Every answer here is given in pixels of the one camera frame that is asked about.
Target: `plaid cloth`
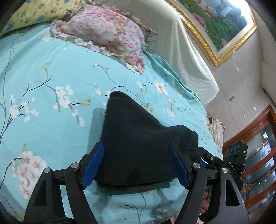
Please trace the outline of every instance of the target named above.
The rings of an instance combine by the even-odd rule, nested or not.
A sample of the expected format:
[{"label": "plaid cloth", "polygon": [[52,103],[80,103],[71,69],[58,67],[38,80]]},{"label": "plaid cloth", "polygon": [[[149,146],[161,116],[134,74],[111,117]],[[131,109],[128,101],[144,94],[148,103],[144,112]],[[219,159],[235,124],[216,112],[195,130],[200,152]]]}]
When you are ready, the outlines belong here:
[{"label": "plaid cloth", "polygon": [[211,118],[211,123],[208,125],[208,129],[210,134],[213,136],[214,142],[218,150],[221,152],[222,158],[223,134],[225,127],[223,123],[221,123],[218,119]]}]

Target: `framed landscape painting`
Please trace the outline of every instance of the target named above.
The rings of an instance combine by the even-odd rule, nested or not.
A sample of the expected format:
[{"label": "framed landscape painting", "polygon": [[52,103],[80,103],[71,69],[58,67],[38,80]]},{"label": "framed landscape painting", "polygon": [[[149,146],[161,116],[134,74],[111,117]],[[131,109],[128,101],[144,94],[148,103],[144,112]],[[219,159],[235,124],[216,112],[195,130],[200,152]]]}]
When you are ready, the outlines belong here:
[{"label": "framed landscape painting", "polygon": [[257,28],[244,0],[166,0],[214,66],[229,57]]}]

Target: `finger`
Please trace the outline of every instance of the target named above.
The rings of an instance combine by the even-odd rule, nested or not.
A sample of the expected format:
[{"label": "finger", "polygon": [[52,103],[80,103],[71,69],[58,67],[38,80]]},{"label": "finger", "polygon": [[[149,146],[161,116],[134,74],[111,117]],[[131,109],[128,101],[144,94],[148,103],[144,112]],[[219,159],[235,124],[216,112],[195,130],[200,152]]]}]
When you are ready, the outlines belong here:
[{"label": "finger", "polygon": [[204,214],[205,212],[206,212],[205,209],[201,209],[201,210],[200,210],[200,213],[201,213],[201,214]]},{"label": "finger", "polygon": [[209,202],[206,199],[204,199],[201,208],[208,210],[208,207],[209,207]]},{"label": "finger", "polygon": [[205,191],[204,198],[206,199],[208,197],[209,192]]}]

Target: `yellow pillow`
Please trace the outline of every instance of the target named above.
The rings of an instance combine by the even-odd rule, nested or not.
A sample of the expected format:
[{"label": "yellow pillow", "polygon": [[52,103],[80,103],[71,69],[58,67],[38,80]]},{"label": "yellow pillow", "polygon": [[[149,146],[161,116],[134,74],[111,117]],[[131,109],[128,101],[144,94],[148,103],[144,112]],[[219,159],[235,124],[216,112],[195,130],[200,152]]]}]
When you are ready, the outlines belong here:
[{"label": "yellow pillow", "polygon": [[83,0],[27,0],[12,15],[0,36],[18,28],[61,19],[70,9],[82,5]]}]

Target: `black fabric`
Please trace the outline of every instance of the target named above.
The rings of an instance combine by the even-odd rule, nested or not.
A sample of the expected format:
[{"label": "black fabric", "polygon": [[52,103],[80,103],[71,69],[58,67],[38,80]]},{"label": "black fabric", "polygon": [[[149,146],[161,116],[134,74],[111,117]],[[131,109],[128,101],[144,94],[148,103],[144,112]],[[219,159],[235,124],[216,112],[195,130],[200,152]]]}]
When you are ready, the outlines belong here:
[{"label": "black fabric", "polygon": [[199,162],[196,132],[185,126],[161,125],[119,91],[110,95],[100,141],[105,155],[95,180],[102,184],[130,186],[175,178],[167,153],[171,142]]}]

